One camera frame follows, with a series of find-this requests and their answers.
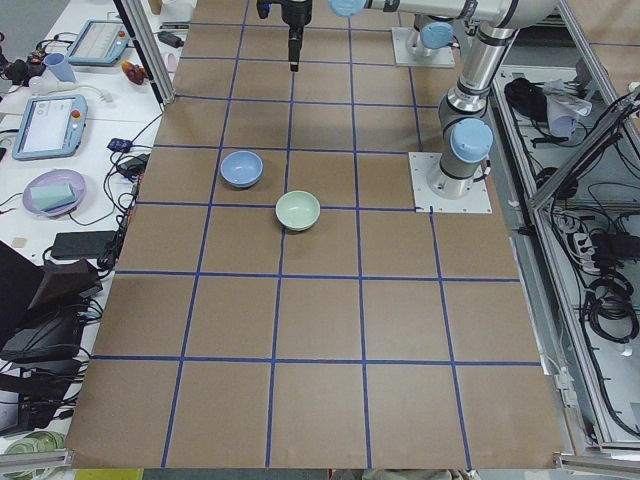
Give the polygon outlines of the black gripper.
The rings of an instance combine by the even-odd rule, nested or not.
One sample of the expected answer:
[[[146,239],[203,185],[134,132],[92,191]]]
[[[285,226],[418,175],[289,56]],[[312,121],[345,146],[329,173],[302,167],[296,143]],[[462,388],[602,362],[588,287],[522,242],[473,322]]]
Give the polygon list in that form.
[[[308,25],[312,20],[312,0],[257,0],[256,9],[260,19],[266,19],[273,4],[280,6],[282,21],[287,25]],[[303,27],[290,27],[288,35],[288,61],[290,70],[299,71],[303,46]]]

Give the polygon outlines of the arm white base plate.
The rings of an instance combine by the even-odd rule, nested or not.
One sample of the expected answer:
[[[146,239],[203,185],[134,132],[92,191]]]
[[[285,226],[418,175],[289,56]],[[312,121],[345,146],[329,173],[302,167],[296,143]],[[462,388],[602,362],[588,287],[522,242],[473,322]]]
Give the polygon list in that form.
[[[491,214],[492,207],[480,167],[469,179],[447,177],[440,169],[440,153],[410,152],[409,171],[418,213]]]
[[[413,28],[393,27],[391,37],[396,66],[453,69],[452,48],[429,49]]]

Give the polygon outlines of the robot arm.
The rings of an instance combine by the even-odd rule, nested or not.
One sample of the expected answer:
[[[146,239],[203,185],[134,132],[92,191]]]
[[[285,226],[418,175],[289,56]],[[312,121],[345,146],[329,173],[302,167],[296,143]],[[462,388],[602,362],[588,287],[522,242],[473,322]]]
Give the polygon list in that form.
[[[493,133],[482,116],[491,83],[520,29],[546,18],[555,1],[331,1],[334,14],[349,18],[365,9],[384,13],[480,22],[457,83],[438,107],[443,153],[427,175],[438,196],[457,200],[467,194],[480,163],[488,158]]]
[[[406,51],[414,57],[427,57],[454,41],[454,28],[450,20],[416,14],[412,30],[405,41]]]

